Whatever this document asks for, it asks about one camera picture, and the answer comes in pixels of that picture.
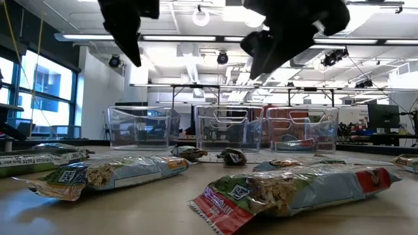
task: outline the beige tabletop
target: beige tabletop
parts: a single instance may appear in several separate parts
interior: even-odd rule
[[[221,163],[138,187],[82,196],[77,202],[35,195],[22,181],[0,180],[0,234],[215,234],[187,201],[226,174],[251,172]],[[404,179],[369,200],[288,219],[258,217],[237,234],[416,234],[418,174],[388,167]],[[47,172],[20,176],[33,179]]]

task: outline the red object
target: red object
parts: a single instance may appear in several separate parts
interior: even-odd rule
[[[207,187],[193,202],[199,207],[196,208],[200,210],[199,213],[203,213],[214,225],[215,230],[219,229],[224,235],[233,234],[254,216],[211,187]]]
[[[384,168],[356,173],[363,193],[373,193],[391,186],[391,177]]]

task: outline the window frame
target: window frame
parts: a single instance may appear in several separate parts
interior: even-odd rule
[[[54,61],[53,59],[50,59],[48,57],[43,56],[45,59],[50,60],[53,63],[56,63],[62,67],[65,67],[66,69],[69,69],[72,72],[72,84],[71,84],[71,99],[63,99],[61,97],[57,97],[55,95],[50,95],[47,93],[43,93],[40,91],[36,91],[35,96],[42,97],[46,99],[50,99],[53,101],[58,102],[65,102],[69,104],[69,125],[74,125],[75,121],[75,111],[76,111],[76,93],[77,93],[77,85],[78,85],[78,71],[75,71],[73,69],[70,69],[61,63],[58,63],[57,61]],[[18,105],[18,97],[19,93],[27,93],[31,94],[31,90],[28,88],[20,87],[20,75],[21,75],[22,67],[17,64],[13,63],[13,75],[12,75],[12,83],[3,83],[3,88],[7,88],[9,90],[9,97],[8,97],[8,104],[17,106]],[[9,118],[15,118],[16,112],[9,112],[8,113]],[[49,136],[50,134],[40,134],[40,133],[33,133],[33,136]]]

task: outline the clear plastic bin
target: clear plastic bin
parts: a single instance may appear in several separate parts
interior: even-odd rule
[[[263,108],[250,106],[196,106],[197,147],[206,151],[238,148],[260,151]]]
[[[115,150],[165,151],[178,139],[180,115],[171,108],[112,106],[108,117]]]
[[[334,153],[338,108],[269,108],[270,149],[284,152]]]

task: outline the cable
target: cable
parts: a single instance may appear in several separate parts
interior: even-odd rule
[[[353,64],[358,68],[358,70],[363,74],[363,76],[365,76],[366,78],[367,78],[367,75],[365,74],[365,73],[363,73],[363,71],[359,68],[359,66],[357,66],[357,64],[356,63],[354,63],[354,61],[352,60],[352,58],[350,57],[350,56],[348,56],[348,58],[351,60],[351,62],[353,62]],[[377,87],[378,89],[380,89],[375,83],[373,83],[373,81],[372,81],[372,84],[373,84],[373,86],[375,86],[375,87]],[[389,98],[392,102],[394,102],[398,107],[400,107],[403,111],[405,111],[405,112],[408,112],[408,111],[406,111],[405,110],[405,108],[403,108],[402,106],[400,106],[395,100],[393,100],[390,96],[389,96],[389,94],[386,94],[384,91],[382,91],[381,90],[381,92],[384,94],[384,95],[386,95],[387,96],[387,98]],[[412,128],[413,128],[413,130],[414,130],[414,133],[415,133],[415,125],[413,124],[413,120],[412,120],[412,118],[411,118],[411,116],[410,115],[408,115],[408,117],[410,118],[410,121],[411,121],[411,124],[412,124]]]
[[[15,50],[15,52],[16,52],[16,55],[18,56],[19,66],[20,66],[20,68],[21,68],[21,70],[22,70],[22,72],[23,72],[23,74],[24,74],[24,76],[25,76],[25,78],[26,78],[27,86],[28,86],[28,88],[30,89],[30,88],[31,88],[31,86],[30,86],[29,80],[27,79],[25,69],[24,69],[24,68],[23,68],[23,66],[22,66],[22,60],[20,59],[20,55],[19,55],[19,52],[18,52],[18,45],[17,45],[17,43],[16,43],[16,39],[14,38],[14,33],[13,33],[12,23],[11,23],[11,21],[10,21],[10,16],[8,15],[7,3],[6,3],[6,2],[7,2],[7,1],[3,1],[3,4],[4,4],[4,6],[5,6],[5,14],[6,14],[6,19],[7,19],[7,24],[8,24],[8,28],[9,28],[9,31],[10,31],[10,35],[11,35],[11,37],[12,37],[12,41],[13,41],[13,45],[14,45],[14,50]],[[32,96],[33,96],[33,100],[35,101],[35,103],[37,104],[37,106],[40,108],[40,105],[39,105],[38,101],[35,99],[35,95],[34,95],[35,90],[34,90],[34,89],[30,89],[30,90],[31,90],[31,94],[32,94]],[[45,116],[44,112],[43,112],[42,110],[40,110],[40,112],[41,112],[41,114],[44,116],[44,119],[45,119],[45,120],[46,120],[46,122],[48,123],[48,126],[49,126],[49,128],[51,129],[51,131],[55,134],[55,136],[56,136],[56,137],[58,137],[58,134],[57,134],[57,133],[55,132],[55,130],[51,127],[51,125],[50,125],[50,123],[49,123],[48,119],[46,119],[46,116]]]
[[[40,29],[39,29],[39,38],[38,38],[38,52],[37,52],[38,53],[38,56],[37,56],[37,65],[35,66],[35,71],[38,71],[38,65],[39,65],[40,42],[42,41],[42,30],[44,28],[44,11],[45,11],[44,5],[42,4],[42,12],[41,12],[41,18],[40,18]],[[36,84],[36,81],[37,80],[38,80],[38,73],[35,74],[35,84]],[[32,108],[32,114],[31,114],[31,128],[29,130],[29,139],[30,140],[32,139],[33,111],[35,110],[35,107],[34,107],[33,104],[35,103],[35,100],[36,100],[35,99],[36,88],[35,87],[32,87],[32,88],[33,88],[33,94],[32,94],[32,103],[31,103],[31,106],[33,108]]]

